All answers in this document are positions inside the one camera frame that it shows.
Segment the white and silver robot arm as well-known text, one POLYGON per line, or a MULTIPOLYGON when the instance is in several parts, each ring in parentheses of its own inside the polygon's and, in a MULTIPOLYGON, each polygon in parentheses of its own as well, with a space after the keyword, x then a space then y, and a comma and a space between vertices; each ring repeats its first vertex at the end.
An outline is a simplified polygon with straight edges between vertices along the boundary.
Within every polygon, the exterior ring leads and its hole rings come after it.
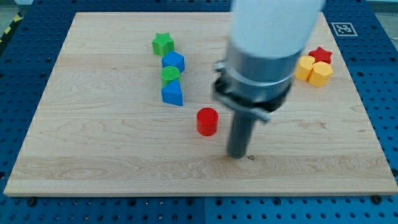
POLYGON ((323 9, 324 0, 234 0, 214 98, 234 119, 269 120, 282 103, 292 73, 323 9))

